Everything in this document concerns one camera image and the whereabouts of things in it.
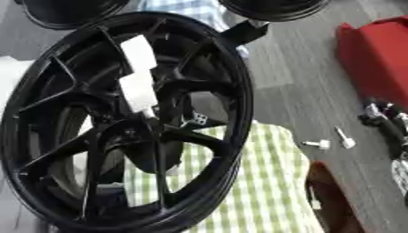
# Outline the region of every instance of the checkered tablecloth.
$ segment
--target checkered tablecloth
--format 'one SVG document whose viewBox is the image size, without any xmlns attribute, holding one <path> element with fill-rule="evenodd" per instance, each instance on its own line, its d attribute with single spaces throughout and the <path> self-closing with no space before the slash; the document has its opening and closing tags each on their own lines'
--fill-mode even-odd
<svg viewBox="0 0 408 233">
<path fill-rule="evenodd" d="M 222 138 L 224 130 L 199 132 Z M 189 183 L 211 157 L 205 147 L 185 144 L 178 173 L 168 176 L 170 190 Z M 289 130 L 252 124 L 237 181 L 221 205 L 188 232 L 323 232 L 304 189 L 309 166 Z M 158 200 L 155 175 L 143 173 L 129 161 L 124 184 L 130 206 Z"/>
<path fill-rule="evenodd" d="M 226 8 L 218 0 L 142 0 L 138 11 L 159 11 L 184 15 L 199 20 L 219 32 L 230 27 L 224 22 L 223 15 Z M 248 57 L 245 46 L 239 46 L 238 52 L 242 57 Z"/>
</svg>

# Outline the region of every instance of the white screw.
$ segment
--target white screw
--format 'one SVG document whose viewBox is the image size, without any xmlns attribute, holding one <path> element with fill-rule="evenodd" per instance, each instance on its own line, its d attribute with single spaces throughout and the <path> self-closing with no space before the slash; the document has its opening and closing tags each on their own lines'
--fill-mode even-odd
<svg viewBox="0 0 408 233">
<path fill-rule="evenodd" d="M 316 198 L 312 186 L 309 186 L 309 191 L 311 192 L 311 208 L 314 210 L 321 210 L 321 202 Z"/>
<path fill-rule="evenodd" d="M 319 149 L 327 150 L 330 148 L 329 140 L 321 140 L 320 142 L 303 142 L 304 145 L 319 147 Z"/>
<path fill-rule="evenodd" d="M 355 146 L 355 141 L 351 137 L 347 137 L 344 132 L 339 127 L 336 127 L 336 132 L 340 135 L 342 138 L 342 146 L 346 149 L 350 149 Z"/>
</svg>

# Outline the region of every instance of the black bracket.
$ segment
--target black bracket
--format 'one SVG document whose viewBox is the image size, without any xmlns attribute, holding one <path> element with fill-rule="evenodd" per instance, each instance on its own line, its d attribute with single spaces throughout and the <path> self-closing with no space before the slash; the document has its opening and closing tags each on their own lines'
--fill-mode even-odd
<svg viewBox="0 0 408 233">
<path fill-rule="evenodd" d="M 222 32 L 221 35 L 234 46 L 241 46 L 266 35 L 268 25 L 256 26 L 250 20 L 247 20 Z"/>
</svg>

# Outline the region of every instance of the red object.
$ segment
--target red object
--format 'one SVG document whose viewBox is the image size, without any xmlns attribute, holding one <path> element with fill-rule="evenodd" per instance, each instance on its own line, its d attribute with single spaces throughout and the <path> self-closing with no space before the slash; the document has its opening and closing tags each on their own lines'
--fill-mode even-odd
<svg viewBox="0 0 408 233">
<path fill-rule="evenodd" d="M 338 57 L 362 96 L 408 108 L 408 15 L 337 29 Z"/>
</svg>

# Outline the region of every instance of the gray floor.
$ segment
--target gray floor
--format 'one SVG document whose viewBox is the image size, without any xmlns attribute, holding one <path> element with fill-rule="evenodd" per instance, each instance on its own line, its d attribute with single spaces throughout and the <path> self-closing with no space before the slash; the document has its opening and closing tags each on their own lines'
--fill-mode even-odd
<svg viewBox="0 0 408 233">
<path fill-rule="evenodd" d="M 8 1 L 0 1 L 0 56 L 35 59 L 66 34 L 33 25 L 21 7 Z M 408 2 L 404 0 L 333 0 L 317 15 L 272 24 L 268 36 L 249 45 L 256 118 L 289 128 L 298 141 L 329 138 L 334 142 L 328 152 L 310 147 L 303 151 L 327 163 L 370 233 L 406 232 L 408 210 L 392 181 L 381 137 L 357 121 L 361 106 L 335 59 L 334 34 L 342 22 L 360 26 L 405 13 Z M 352 135 L 358 146 L 342 149 L 334 126 Z M 20 207 L 4 181 L 0 183 L 0 226 L 0 232 L 34 231 L 31 214 Z"/>
</svg>

